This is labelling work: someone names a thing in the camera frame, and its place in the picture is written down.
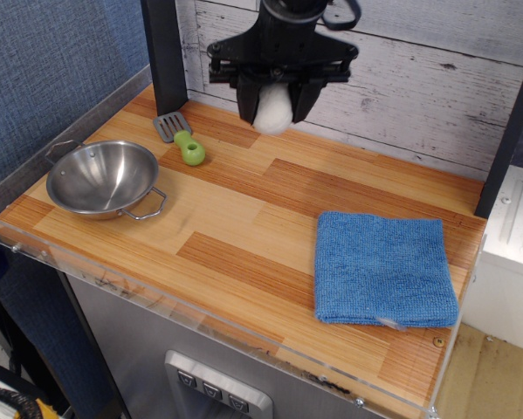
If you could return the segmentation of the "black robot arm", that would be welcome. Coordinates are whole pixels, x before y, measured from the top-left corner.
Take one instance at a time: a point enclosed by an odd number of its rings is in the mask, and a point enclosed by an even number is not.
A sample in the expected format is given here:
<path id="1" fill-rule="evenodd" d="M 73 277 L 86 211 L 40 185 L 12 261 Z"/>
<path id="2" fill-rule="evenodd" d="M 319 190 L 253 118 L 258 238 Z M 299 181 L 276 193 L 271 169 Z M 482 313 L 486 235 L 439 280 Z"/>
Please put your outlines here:
<path id="1" fill-rule="evenodd" d="M 263 1 L 248 31 L 208 46 L 210 82 L 236 90 L 242 120 L 254 127 L 268 120 L 274 100 L 281 97 L 284 123 L 301 122 L 324 87 L 349 80 L 358 48 L 318 33 L 316 25 L 352 29 L 361 18 L 361 6 L 348 2 L 351 16 L 346 21 L 328 17 L 327 6 L 326 1 Z"/>

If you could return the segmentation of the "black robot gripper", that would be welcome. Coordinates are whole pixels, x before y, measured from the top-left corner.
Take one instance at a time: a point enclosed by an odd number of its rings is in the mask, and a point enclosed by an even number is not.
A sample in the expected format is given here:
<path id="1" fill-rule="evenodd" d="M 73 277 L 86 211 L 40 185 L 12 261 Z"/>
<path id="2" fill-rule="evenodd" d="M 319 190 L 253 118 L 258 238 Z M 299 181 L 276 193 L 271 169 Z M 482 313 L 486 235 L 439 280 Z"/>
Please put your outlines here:
<path id="1" fill-rule="evenodd" d="M 332 22 L 324 6 L 261 6 L 253 26 L 242 34 L 216 41 L 207 48 L 211 83 L 237 86 L 237 106 L 242 120 L 253 124 L 262 85 L 284 82 L 289 85 L 292 122 L 303 121 L 320 96 L 325 83 L 346 81 L 355 45 L 319 34 L 322 20 L 332 31 L 354 28 L 360 8 L 351 8 L 346 22 Z"/>

